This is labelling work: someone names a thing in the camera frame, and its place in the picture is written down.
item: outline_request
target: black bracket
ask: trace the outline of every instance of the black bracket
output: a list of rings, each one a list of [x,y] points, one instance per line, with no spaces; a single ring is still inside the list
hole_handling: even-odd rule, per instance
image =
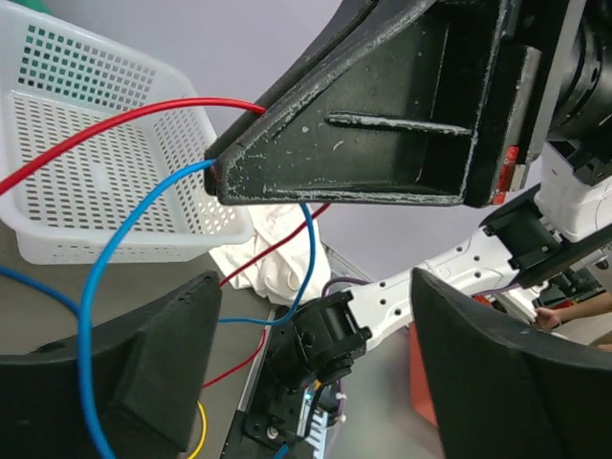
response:
[[[519,270],[513,283],[523,288],[541,284],[612,241],[612,225],[576,243],[553,235],[541,222],[534,203],[538,191],[539,185],[525,191],[481,223],[513,255],[510,263]]]
[[[315,381],[326,386],[348,375],[371,337],[354,320],[348,308],[351,299],[346,292],[313,300],[272,329],[246,410],[245,436],[270,449],[304,439],[304,394],[312,395]],[[271,435],[271,429],[278,435]]]
[[[268,112],[207,151],[208,192],[224,204],[489,204],[538,70],[539,52],[513,41],[519,3],[346,0],[260,100]]]

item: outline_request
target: white cloth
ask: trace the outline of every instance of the white cloth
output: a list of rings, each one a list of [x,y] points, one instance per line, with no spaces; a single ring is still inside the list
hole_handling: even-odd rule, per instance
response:
[[[250,206],[249,212],[255,236],[238,246],[223,246],[210,251],[210,256],[224,275],[247,263],[256,255],[290,234],[304,221],[299,205]],[[315,270],[302,298],[302,303],[320,296],[321,289],[331,277],[327,256],[320,242],[318,225],[315,222],[317,260]],[[292,304],[304,281],[310,260],[308,230],[278,250],[259,260],[237,275],[230,284],[235,289],[252,287],[255,292],[267,297],[274,304]]]

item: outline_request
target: yellow cable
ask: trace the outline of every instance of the yellow cable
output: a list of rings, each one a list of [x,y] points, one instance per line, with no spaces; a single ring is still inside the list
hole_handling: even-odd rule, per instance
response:
[[[198,401],[198,411],[200,411],[200,420],[202,423],[202,433],[200,433],[200,440],[198,441],[198,445],[195,447],[195,450],[188,455],[186,459],[195,459],[195,457],[200,453],[202,447],[204,446],[204,441],[207,439],[207,430],[208,430],[208,422],[207,422],[207,413],[204,410],[204,407]]]

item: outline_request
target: orange object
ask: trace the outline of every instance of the orange object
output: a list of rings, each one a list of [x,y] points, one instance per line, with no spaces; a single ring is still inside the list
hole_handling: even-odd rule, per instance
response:
[[[555,306],[555,309],[565,309],[565,308],[569,308],[570,306],[574,306],[574,301],[571,299],[568,299],[566,301],[563,301],[562,303],[559,303],[557,306]]]
[[[516,168],[516,161],[518,160],[518,153],[520,153],[520,149],[515,145],[509,146],[506,150],[504,164],[499,172],[497,190],[492,200],[492,204],[496,206],[504,204],[506,201],[506,192],[510,189],[510,183],[514,175],[514,169]]]
[[[491,303],[481,295],[474,297],[479,303],[491,306]],[[417,413],[430,421],[436,427],[438,421],[436,412],[433,408],[431,393],[429,392],[429,383],[425,372],[425,364],[421,355],[421,347],[417,336],[417,326],[415,323],[410,325],[408,329],[408,357],[409,357],[409,372],[410,372],[410,400],[412,407]]]

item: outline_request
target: mounting hole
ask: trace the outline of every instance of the mounting hole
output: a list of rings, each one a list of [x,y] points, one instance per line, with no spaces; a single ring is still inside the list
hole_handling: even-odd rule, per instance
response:
[[[314,342],[315,335],[313,335],[312,333],[306,332],[302,335],[302,344],[304,344],[305,347],[311,347]]]
[[[536,21],[536,16],[534,14],[530,14],[523,20],[523,28],[529,29],[530,27],[534,25],[535,21]]]

